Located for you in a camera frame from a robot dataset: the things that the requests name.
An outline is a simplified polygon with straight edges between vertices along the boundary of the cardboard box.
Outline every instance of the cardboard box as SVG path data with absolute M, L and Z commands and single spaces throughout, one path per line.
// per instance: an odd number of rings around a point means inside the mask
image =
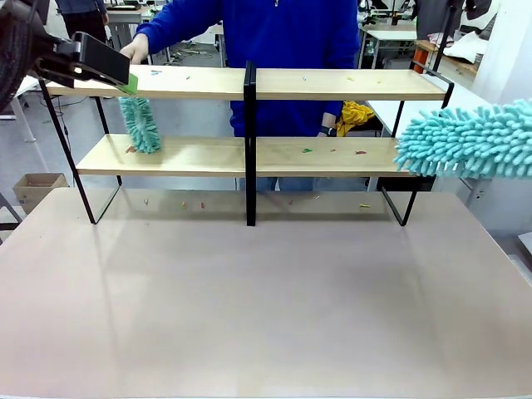
M 63 173 L 29 173 L 13 186 L 13 192 L 24 212 L 29 214 L 57 187 L 70 187 Z

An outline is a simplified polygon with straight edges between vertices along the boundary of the yellow cloth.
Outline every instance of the yellow cloth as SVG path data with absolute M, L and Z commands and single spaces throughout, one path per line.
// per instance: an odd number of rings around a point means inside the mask
M 340 121 L 336 124 L 337 136 L 345 137 L 354 127 L 366 123 L 375 113 L 368 106 L 361 106 L 355 101 L 344 101 Z

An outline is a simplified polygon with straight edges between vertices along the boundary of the microfiber duster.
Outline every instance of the microfiber duster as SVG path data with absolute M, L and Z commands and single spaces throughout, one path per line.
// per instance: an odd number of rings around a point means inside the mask
M 118 101 L 135 149 L 147 154 L 160 150 L 159 131 L 151 114 L 150 101 L 134 97 L 120 97 Z
M 413 120 L 397 145 L 394 160 L 422 176 L 461 178 L 532 177 L 532 101 L 479 107 L 474 114 L 458 108 Z

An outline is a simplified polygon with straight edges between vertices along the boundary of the white table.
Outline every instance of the white table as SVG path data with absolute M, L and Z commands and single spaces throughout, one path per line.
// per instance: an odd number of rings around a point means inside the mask
M 24 80 L 22 81 L 20 87 L 18 88 L 17 94 L 13 97 L 11 101 L 11 108 L 13 109 L 13 112 L 15 113 L 15 117 L 17 118 L 17 123 L 20 126 L 22 136 L 24 137 L 24 141 L 27 143 L 32 143 L 35 141 L 35 137 L 33 136 L 32 130 L 30 129 L 30 126 L 27 123 L 27 119 L 24 116 L 24 112 L 22 111 L 22 107 L 20 105 L 20 101 L 18 100 L 18 97 L 24 94 L 27 91 L 30 91 L 31 89 L 35 88 L 38 85 L 39 81 L 31 76 L 24 77 Z
M 420 193 L 405 228 L 378 193 L 259 195 L 254 228 L 244 209 L 121 189 L 93 226 L 53 190 L 0 246 L 0 394 L 532 392 L 532 288 L 453 195 Z
M 375 66 L 377 65 L 377 57 L 381 42 L 414 42 L 417 39 L 416 26 L 411 23 L 395 26 L 380 23 L 376 25 L 366 25 L 365 27 L 362 27 L 361 30 L 362 45 L 358 54 L 359 69 L 362 67 L 362 59 L 364 56 L 364 51 L 366 50 L 367 35 L 370 35 L 377 40 L 375 44 L 375 51 L 373 53 L 372 69 L 375 69 Z
M 442 80 L 423 75 L 429 81 L 432 81 L 435 85 L 446 89 L 447 84 Z M 397 112 L 399 111 L 400 101 L 368 101 L 368 105 L 375 111 L 376 117 L 384 125 L 384 129 L 392 132 L 395 125 Z M 481 97 L 478 97 L 475 93 L 467 90 L 463 86 L 455 84 L 455 89 L 449 100 L 450 108 L 461 108 L 464 111 L 473 111 L 479 106 L 489 106 L 490 103 Z M 420 111 L 437 111 L 441 109 L 441 101 L 405 101 L 403 106 L 401 119 L 399 120 L 399 126 L 397 127 L 396 137 L 399 138 L 410 125 L 412 119 L 422 118 Z M 465 201 L 465 204 L 469 206 L 470 202 L 475 198 L 477 193 L 481 190 L 485 190 L 491 180 L 478 179 L 478 180 L 462 180 L 463 183 L 471 190 L 469 197 Z M 373 191 L 377 187 L 377 178 L 371 178 L 368 190 Z

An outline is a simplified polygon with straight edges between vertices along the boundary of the black metal frame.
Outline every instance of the black metal frame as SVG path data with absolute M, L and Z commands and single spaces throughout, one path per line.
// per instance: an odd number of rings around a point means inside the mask
M 109 208 L 111 201 L 115 198 L 116 193 L 122 186 L 122 178 L 119 175 L 116 176 L 118 186 L 116 186 L 116 188 L 113 189 L 111 196 L 103 204 L 103 207 L 101 208 L 100 212 L 96 214 L 95 216 L 95 214 L 92 212 L 91 205 L 89 204 L 89 199 L 86 196 L 83 183 L 81 182 L 80 174 L 77 171 L 76 163 L 74 162 L 74 159 L 72 158 L 72 154 L 68 146 L 67 139 L 61 128 L 59 119 L 57 118 L 56 110 L 52 104 L 52 98 L 50 97 L 50 93 L 48 92 L 47 85 L 45 84 L 43 79 L 39 80 L 39 85 L 41 86 L 42 96 L 44 97 L 44 101 L 47 104 L 48 112 L 50 113 L 50 117 L 52 118 L 52 123 L 54 127 L 56 128 L 57 137 L 59 137 L 59 141 L 61 142 L 61 147 L 63 149 L 63 152 L 65 153 L 66 161 L 68 162 L 68 165 L 70 166 L 70 170 L 72 171 L 72 175 L 74 176 L 74 181 L 76 182 L 77 189 L 80 192 L 81 200 L 83 201 L 83 205 L 85 206 L 86 214 L 88 215 L 89 220 L 91 221 L 92 224 L 97 224 L 100 221 L 101 217 L 106 212 L 107 208 Z M 96 97 L 95 100 L 96 100 L 96 107 L 98 108 L 98 113 L 100 114 L 101 125 L 103 126 L 103 130 L 105 134 L 108 135 L 109 128 L 107 127 L 106 116 L 103 112 L 103 107 L 101 106 L 101 100 L 99 97 Z
M 246 220 L 255 226 L 257 219 L 257 67 L 246 63 L 244 78 L 244 151 L 246 176 Z
M 420 62 L 417 62 L 417 61 L 412 61 L 410 63 L 410 69 L 413 70 L 415 66 L 420 67 L 421 69 L 426 71 L 426 73 L 428 75 L 435 76 L 438 79 L 444 81 L 448 85 L 447 92 L 444 95 L 443 102 L 441 104 L 441 109 L 446 108 L 449 105 L 449 100 L 451 99 L 452 92 L 455 90 L 455 83 L 453 81 L 450 81 L 446 77 L 444 77 L 442 74 L 440 74 L 440 73 L 438 73 L 436 71 L 433 71 L 428 66 L 426 66 L 424 64 L 421 64 Z M 404 106 L 405 106 L 405 102 L 401 101 L 399 103 L 399 110 L 397 111 L 396 122 L 395 122 L 395 124 L 393 126 L 392 138 L 395 138 L 395 136 L 396 136 L 397 129 L 399 127 L 399 121 L 401 119 L 401 114 L 402 114 L 402 110 L 403 110 Z M 414 201 L 416 200 L 417 193 L 418 193 L 418 191 L 421 188 L 421 184 L 423 183 L 423 178 L 422 177 L 416 177 L 416 180 L 417 180 L 417 182 L 416 182 L 416 185 L 414 187 L 414 190 L 411 193 L 410 200 L 408 201 L 408 206 L 406 207 L 406 212 L 405 212 L 404 216 L 401 216 L 399 214 L 399 211 L 397 210 L 397 207 L 395 206 L 395 204 L 393 203 L 392 199 L 390 198 L 390 195 L 387 193 L 387 191 L 384 188 L 384 186 L 381 185 L 382 195 L 384 195 L 384 198 L 385 198 L 386 202 L 388 203 L 388 205 L 390 205 L 390 208 L 392 209 L 392 212 L 393 212 L 394 216 L 396 217 L 397 222 L 399 222 L 399 224 L 401 226 L 406 226 L 406 224 L 408 223 L 408 218 L 410 217 L 412 206 L 414 205 Z

